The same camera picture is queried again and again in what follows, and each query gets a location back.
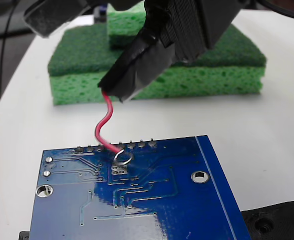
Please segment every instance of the mounting hole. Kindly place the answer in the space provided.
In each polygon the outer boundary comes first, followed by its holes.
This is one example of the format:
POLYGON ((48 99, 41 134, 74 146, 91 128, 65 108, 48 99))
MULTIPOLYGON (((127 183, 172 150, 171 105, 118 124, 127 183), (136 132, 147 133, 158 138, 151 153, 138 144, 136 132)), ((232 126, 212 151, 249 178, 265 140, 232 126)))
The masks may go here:
POLYGON ((53 193, 53 187, 50 185, 41 185, 36 190, 36 195, 40 198, 46 198, 53 193))
POLYGON ((191 175, 191 179, 197 184, 204 184, 209 180, 209 174, 204 171, 195 171, 191 175))
POLYGON ((255 228, 261 234, 267 234, 273 230, 273 222, 268 218, 261 218, 255 222, 255 228))

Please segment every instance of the red wire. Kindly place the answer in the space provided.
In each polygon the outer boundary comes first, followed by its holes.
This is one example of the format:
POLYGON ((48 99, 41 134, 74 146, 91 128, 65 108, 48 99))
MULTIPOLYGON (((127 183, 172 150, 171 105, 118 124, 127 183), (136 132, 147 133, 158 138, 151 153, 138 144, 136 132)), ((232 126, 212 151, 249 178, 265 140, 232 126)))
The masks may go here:
POLYGON ((102 91, 102 96, 105 99, 106 103, 107 103, 107 107, 108 107, 108 111, 107 114, 105 115, 105 117, 103 119, 101 119, 101 121, 97 124, 96 129, 95 129, 95 136, 96 139, 105 146, 105 148, 109 149, 110 151, 114 152, 114 153, 118 153, 121 151, 120 148, 117 148, 116 146, 108 143, 108 141, 104 140, 101 136, 100 136, 100 130, 103 127, 104 124, 107 123, 107 121, 110 120, 112 113, 113 113, 113 108, 112 108, 112 102, 109 98, 109 96, 102 91))

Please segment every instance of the white table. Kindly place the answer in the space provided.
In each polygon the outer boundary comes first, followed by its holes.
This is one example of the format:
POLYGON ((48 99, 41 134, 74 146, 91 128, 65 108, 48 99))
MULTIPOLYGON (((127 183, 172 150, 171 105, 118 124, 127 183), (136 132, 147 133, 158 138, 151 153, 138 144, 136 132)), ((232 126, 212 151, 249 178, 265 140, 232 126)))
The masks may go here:
MULTIPOLYGON (((247 10, 234 24, 268 58, 261 95, 115 103, 102 135, 113 143, 209 135, 240 210, 294 201, 294 19, 247 10)), ((97 144, 104 104, 52 105, 47 64, 62 34, 35 38, 0 102, 0 240, 30 229, 43 150, 97 144)))

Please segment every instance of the sponge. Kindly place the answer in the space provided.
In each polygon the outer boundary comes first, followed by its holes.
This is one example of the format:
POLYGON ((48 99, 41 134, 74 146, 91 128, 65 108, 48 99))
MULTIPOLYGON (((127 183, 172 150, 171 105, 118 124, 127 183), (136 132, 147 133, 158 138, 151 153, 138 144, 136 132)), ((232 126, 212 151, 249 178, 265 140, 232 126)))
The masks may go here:
POLYGON ((110 47, 123 48, 133 40, 145 22, 144 1, 126 11, 116 11, 109 4, 107 15, 110 47))
MULTIPOLYGON (((66 31, 48 66, 54 104, 102 102, 97 84, 121 52, 109 48, 104 23, 66 31)), ((134 99, 257 94, 265 63, 259 49, 231 26, 214 50, 195 63, 173 65, 134 99)))

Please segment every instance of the circuit board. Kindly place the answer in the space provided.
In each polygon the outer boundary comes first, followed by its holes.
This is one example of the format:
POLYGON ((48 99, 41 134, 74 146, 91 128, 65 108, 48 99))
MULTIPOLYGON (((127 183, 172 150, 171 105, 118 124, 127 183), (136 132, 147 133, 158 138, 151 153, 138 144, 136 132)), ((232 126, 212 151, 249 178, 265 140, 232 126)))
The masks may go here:
POLYGON ((45 150, 30 240, 249 240, 207 136, 45 150))

